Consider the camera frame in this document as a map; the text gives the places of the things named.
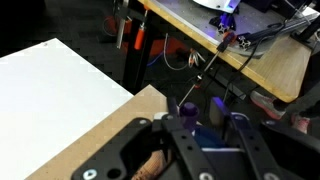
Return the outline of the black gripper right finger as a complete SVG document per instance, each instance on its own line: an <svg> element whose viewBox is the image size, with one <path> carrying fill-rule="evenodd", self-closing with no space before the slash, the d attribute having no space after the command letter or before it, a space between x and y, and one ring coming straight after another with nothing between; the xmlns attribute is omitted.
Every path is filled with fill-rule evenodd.
<svg viewBox="0 0 320 180"><path fill-rule="evenodd" d="M246 157L255 180L284 180L284 175L260 133L246 115L232 113L219 97L212 97L209 119L229 149L239 149Z"/></svg>

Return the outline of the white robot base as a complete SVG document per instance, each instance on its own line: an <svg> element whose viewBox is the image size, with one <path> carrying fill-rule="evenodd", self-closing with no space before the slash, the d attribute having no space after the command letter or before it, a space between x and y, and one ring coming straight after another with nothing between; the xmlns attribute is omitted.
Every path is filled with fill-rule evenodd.
<svg viewBox="0 0 320 180"><path fill-rule="evenodd" d="M193 0L195 3L204 7L219 10L227 13L233 13L241 0Z"/></svg>

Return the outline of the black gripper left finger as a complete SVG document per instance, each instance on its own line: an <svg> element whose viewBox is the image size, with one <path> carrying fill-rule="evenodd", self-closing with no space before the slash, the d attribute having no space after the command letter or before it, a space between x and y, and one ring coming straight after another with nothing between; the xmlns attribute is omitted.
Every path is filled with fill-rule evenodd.
<svg viewBox="0 0 320 180"><path fill-rule="evenodd" d="M172 153L173 160L161 173L161 180L217 180L217 173L194 140L183 127L176 100L167 98L168 114L161 120L165 131L164 144Z"/></svg>

